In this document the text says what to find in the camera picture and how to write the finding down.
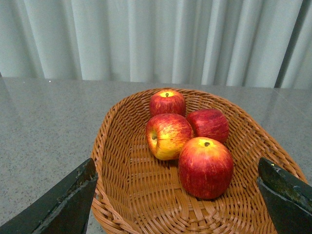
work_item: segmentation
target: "woven basket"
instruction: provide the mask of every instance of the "woven basket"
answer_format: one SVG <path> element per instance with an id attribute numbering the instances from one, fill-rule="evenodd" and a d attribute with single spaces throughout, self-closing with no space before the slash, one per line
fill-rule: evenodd
<path id="1" fill-rule="evenodd" d="M 257 165 L 265 156 L 307 182 L 298 165 L 237 105 L 202 91 L 174 89 L 185 96 L 187 113 L 216 108 L 230 127 L 225 142 L 234 158 L 230 187 L 214 200 L 189 195 L 178 179 L 178 159 L 160 161 L 146 143 L 150 97 L 162 89 L 133 94 L 105 116 L 91 153 L 99 176 L 95 219 L 114 234 L 276 233 L 257 187 Z"/>

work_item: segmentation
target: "table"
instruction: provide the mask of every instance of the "table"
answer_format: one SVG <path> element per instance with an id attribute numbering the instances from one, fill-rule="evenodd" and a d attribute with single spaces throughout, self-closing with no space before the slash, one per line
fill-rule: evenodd
<path id="1" fill-rule="evenodd" d="M 0 78 L 0 226 L 90 157 L 111 106 L 156 87 L 202 90 L 237 104 L 279 142 L 312 184 L 311 91 Z M 92 212 L 87 233 L 105 233 Z"/>

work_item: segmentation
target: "white curtain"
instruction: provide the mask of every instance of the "white curtain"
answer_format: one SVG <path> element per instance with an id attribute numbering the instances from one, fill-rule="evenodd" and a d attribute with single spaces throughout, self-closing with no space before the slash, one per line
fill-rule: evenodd
<path id="1" fill-rule="evenodd" d="M 0 72 L 311 89 L 310 3 L 0 0 Z"/>

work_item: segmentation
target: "apple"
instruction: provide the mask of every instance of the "apple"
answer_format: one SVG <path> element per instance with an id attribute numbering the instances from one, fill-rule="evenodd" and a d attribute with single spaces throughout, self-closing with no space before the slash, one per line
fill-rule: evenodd
<path id="1" fill-rule="evenodd" d="M 217 109 L 201 109 L 186 117 L 193 128 L 195 137 L 208 137 L 224 143 L 229 136 L 229 122 Z"/>
<path id="2" fill-rule="evenodd" d="M 179 158 L 183 145 L 194 137 L 186 118 L 174 113 L 150 118 L 146 124 L 145 135 L 152 154 L 160 160 Z"/>
<path id="3" fill-rule="evenodd" d="M 178 91 L 165 89 L 152 95 L 149 108 L 151 117 L 164 113 L 175 113 L 185 117 L 185 98 Z"/>
<path id="4" fill-rule="evenodd" d="M 182 187 L 201 199 L 222 195 L 234 171 L 230 151 L 219 141 L 207 137 L 194 137 L 185 143 L 178 166 Z"/>

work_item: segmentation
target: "red apple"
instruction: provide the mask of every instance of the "red apple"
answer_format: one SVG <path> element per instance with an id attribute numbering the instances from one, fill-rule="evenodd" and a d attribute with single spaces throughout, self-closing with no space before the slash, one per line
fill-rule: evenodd
<path id="1" fill-rule="evenodd" d="M 180 182 L 195 197 L 214 199 L 222 195 L 231 183 L 233 171 L 230 151 L 217 140 L 195 137 L 180 152 Z"/>
<path id="2" fill-rule="evenodd" d="M 185 111 L 185 98 L 178 91 L 165 89 L 155 93 L 150 99 L 151 117 L 164 113 L 175 113 L 185 117 Z"/>
<path id="3" fill-rule="evenodd" d="M 150 118 L 145 134 L 152 154 L 160 160 L 179 158 L 183 145 L 194 136 L 186 118 L 173 113 Z"/>
<path id="4" fill-rule="evenodd" d="M 202 109 L 189 113 L 186 117 L 195 137 L 208 137 L 224 143 L 229 136 L 229 122 L 217 109 Z"/>

